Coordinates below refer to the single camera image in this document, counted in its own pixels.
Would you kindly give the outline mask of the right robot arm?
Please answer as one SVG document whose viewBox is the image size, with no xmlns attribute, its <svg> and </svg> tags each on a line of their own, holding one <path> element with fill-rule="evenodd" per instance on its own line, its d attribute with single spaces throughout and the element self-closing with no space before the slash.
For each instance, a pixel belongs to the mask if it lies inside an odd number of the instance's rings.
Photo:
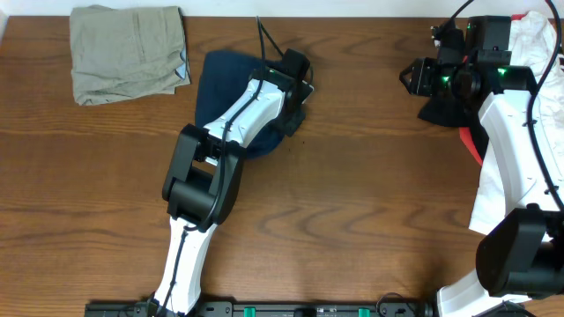
<svg viewBox="0 0 564 317">
<path fill-rule="evenodd" d="M 400 73 L 422 120 L 457 127 L 481 164 L 473 271 L 434 295 L 433 316 L 524 315 L 563 292 L 563 55 L 536 12 L 432 28 L 436 57 Z"/>
</svg>

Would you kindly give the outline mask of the navy blue shorts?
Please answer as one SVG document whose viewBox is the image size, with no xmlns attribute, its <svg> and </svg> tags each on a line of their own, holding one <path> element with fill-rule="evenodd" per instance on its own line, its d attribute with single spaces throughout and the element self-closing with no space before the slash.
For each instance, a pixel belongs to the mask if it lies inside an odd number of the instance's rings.
<svg viewBox="0 0 564 317">
<path fill-rule="evenodd" d="M 199 78 L 195 125 L 203 128 L 213 122 L 239 99 L 248 86 L 252 71 L 261 60 L 251 55 L 217 50 L 208 53 Z M 247 147 L 247 159 L 268 155 L 282 142 L 284 136 L 273 127 L 262 128 Z"/>
</svg>

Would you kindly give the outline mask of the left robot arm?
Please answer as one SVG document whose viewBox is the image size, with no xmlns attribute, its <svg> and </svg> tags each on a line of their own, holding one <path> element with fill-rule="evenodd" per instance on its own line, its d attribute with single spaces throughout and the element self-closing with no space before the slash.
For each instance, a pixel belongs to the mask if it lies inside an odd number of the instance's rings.
<svg viewBox="0 0 564 317">
<path fill-rule="evenodd" d="M 300 127 L 302 105 L 314 91 L 305 79 L 309 67 L 293 49 L 277 66 L 260 62 L 225 113 L 202 128 L 182 129 L 162 189 L 171 239 L 149 315 L 186 316 L 194 309 L 212 235 L 234 207 L 247 149 L 265 128 L 292 136 Z"/>
</svg>

